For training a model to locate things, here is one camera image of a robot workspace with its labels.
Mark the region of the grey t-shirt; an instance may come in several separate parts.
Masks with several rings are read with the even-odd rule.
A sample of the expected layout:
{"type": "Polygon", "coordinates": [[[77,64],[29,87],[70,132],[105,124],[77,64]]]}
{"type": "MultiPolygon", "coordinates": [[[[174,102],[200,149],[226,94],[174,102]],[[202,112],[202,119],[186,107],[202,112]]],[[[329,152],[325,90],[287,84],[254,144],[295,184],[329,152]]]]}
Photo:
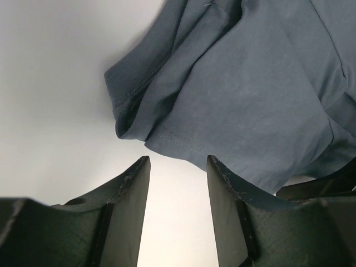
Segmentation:
{"type": "Polygon", "coordinates": [[[167,1],[105,81],[119,138],[275,193],[355,158],[355,2],[167,1]]]}

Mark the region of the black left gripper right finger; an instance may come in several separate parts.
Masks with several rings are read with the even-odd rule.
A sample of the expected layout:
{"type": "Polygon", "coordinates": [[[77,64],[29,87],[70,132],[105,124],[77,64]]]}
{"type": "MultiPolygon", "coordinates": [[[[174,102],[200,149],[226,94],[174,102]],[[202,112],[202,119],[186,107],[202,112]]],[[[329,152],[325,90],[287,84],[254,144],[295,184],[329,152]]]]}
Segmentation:
{"type": "Polygon", "coordinates": [[[220,266],[354,266],[355,162],[275,195],[214,156],[207,183],[220,266]]]}

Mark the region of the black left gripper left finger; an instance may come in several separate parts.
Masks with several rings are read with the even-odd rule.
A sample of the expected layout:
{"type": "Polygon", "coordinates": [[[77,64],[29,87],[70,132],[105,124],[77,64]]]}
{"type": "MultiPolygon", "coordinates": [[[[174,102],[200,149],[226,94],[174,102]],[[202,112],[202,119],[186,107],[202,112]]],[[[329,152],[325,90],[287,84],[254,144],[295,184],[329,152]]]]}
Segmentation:
{"type": "Polygon", "coordinates": [[[150,159],[63,205],[1,199],[2,266],[136,266],[150,159]]]}

